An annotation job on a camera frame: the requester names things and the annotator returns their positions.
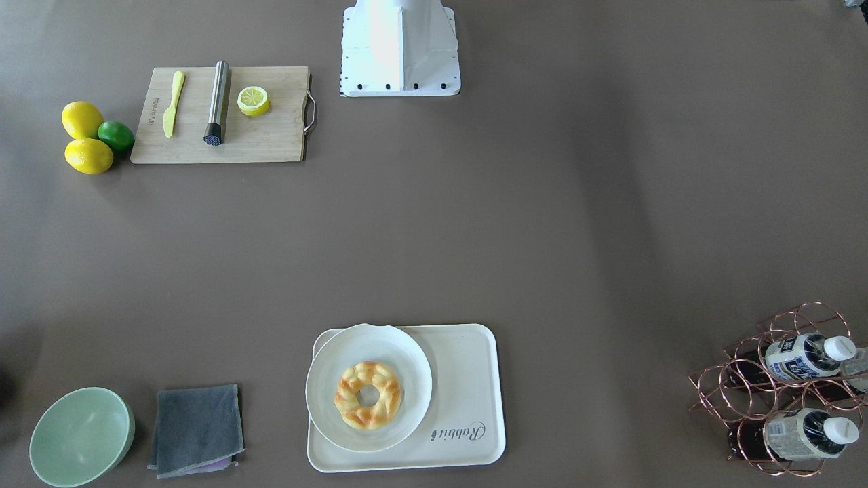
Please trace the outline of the tea bottle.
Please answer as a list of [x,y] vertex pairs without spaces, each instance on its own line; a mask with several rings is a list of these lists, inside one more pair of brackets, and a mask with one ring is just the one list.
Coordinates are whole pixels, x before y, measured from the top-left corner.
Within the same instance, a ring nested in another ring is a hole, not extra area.
[[735,424],[729,429],[728,444],[736,458],[755,462],[821,460],[838,458],[859,437],[852,420],[802,408]]
[[771,379],[793,382],[837,376],[841,365],[858,352],[846,336],[795,335],[746,353],[734,368],[753,385]]

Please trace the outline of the cream serving tray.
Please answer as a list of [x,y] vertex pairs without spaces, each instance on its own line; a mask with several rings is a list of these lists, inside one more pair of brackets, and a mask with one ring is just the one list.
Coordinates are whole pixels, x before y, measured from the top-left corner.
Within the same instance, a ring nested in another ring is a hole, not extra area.
[[[499,460],[506,434],[493,333],[478,323],[396,328],[421,346],[431,367],[432,397],[420,426],[392,448],[355,452],[329,442],[309,415],[307,456],[312,467],[327,473],[363,472],[474,466]],[[320,334],[313,359],[326,341],[345,329]]]

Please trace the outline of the tea bottle far corner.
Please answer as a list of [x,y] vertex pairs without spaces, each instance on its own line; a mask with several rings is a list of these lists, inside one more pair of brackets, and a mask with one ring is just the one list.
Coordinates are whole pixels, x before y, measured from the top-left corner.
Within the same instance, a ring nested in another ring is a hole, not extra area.
[[858,348],[852,358],[842,361],[840,375],[856,394],[867,392],[867,347]]

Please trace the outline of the white round plate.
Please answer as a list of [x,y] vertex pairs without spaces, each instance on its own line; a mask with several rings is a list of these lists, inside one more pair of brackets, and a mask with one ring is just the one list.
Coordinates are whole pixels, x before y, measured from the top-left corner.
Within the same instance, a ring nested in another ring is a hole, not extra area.
[[[402,385],[396,418],[378,430],[347,426],[335,408],[334,395],[345,369],[362,361],[378,361],[393,368]],[[316,353],[308,371],[306,402],[316,429],[336,447],[355,452],[392,448],[420,426],[432,397],[430,363],[408,333],[390,325],[354,325],[339,331]]]

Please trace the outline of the half lemon slice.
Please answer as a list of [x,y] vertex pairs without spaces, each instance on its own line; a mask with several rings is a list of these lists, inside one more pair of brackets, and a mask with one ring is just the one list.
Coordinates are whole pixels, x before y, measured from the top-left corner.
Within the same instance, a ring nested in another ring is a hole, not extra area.
[[269,111],[271,99],[263,87],[248,86],[239,92],[237,107],[243,115],[258,117]]

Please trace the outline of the steel muddler bar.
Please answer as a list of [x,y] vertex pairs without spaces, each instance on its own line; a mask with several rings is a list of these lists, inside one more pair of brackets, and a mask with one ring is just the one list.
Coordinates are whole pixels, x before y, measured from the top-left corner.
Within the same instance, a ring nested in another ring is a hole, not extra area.
[[224,142],[226,100],[229,92],[231,71],[225,60],[215,64],[213,89],[209,102],[208,120],[205,124],[203,141],[209,146],[217,147]]

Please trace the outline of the wooden cutting board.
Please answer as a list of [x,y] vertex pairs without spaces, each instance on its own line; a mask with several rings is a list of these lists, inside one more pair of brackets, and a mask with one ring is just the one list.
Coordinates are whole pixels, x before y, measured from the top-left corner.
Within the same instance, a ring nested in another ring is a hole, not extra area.
[[[130,160],[139,165],[300,163],[306,155],[306,117],[315,113],[308,97],[311,71],[307,66],[266,66],[229,69],[229,87],[221,115],[222,142],[204,141],[214,95],[216,68],[182,67],[173,136],[165,137],[163,115],[172,101],[176,67],[152,71]],[[237,96],[249,86],[269,95],[267,113],[248,117],[239,110]]]

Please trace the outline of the yellow plastic knife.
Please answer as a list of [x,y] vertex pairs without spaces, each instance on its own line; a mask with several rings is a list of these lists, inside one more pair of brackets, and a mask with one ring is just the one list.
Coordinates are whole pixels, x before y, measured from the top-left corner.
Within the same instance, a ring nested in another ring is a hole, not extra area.
[[164,133],[164,136],[167,138],[171,138],[174,135],[174,127],[176,126],[176,113],[185,80],[185,72],[181,70],[174,71],[172,77],[170,105],[167,106],[162,117],[162,131]]

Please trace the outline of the grey folded cloth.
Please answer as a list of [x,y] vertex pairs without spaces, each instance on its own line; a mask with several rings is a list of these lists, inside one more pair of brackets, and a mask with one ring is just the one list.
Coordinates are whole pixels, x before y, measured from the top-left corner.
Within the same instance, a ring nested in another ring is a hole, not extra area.
[[156,403],[148,467],[158,479],[224,470],[245,451],[236,384],[165,390]]

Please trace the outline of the green lime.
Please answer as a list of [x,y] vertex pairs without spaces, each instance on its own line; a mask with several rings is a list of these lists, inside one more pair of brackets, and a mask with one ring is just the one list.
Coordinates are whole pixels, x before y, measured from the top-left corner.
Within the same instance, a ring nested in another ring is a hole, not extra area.
[[106,120],[97,127],[97,138],[116,153],[126,153],[134,147],[134,133],[120,121]]

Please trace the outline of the yellow lemon lower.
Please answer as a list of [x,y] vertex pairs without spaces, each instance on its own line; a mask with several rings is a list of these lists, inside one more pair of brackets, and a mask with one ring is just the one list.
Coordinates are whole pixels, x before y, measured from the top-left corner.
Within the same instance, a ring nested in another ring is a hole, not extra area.
[[100,175],[114,163],[112,149],[105,142],[93,138],[69,142],[64,157],[73,169],[87,175]]

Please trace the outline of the yellow lemon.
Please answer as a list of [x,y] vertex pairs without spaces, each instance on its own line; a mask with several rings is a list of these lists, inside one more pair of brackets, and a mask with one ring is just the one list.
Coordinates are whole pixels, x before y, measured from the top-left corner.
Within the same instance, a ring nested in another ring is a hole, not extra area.
[[105,142],[93,138],[69,142],[64,157],[73,169],[87,175],[100,175],[114,163],[112,149]]
[[68,103],[62,109],[61,121],[72,139],[96,139],[100,125],[104,123],[104,117],[92,103],[75,101]]

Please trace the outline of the yellow lemon upper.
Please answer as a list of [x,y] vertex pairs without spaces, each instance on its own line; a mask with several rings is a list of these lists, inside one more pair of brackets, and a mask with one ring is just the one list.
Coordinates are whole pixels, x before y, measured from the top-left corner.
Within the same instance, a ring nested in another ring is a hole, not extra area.
[[72,139],[96,139],[100,125],[104,123],[104,117],[92,103],[75,101],[68,103],[62,109],[61,121]]

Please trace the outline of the mint green bowl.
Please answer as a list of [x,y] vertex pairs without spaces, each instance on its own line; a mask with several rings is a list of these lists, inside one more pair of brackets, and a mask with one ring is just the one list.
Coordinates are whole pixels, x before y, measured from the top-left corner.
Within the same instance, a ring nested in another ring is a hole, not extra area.
[[86,485],[112,470],[134,439],[132,409],[104,387],[62,396],[41,415],[30,441],[30,463],[47,485]]

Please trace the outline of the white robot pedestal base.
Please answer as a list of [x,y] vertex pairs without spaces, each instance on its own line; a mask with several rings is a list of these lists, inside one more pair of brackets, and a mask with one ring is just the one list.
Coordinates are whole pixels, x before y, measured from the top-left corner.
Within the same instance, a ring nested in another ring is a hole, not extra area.
[[460,93],[455,13],[442,2],[357,1],[342,19],[341,96]]

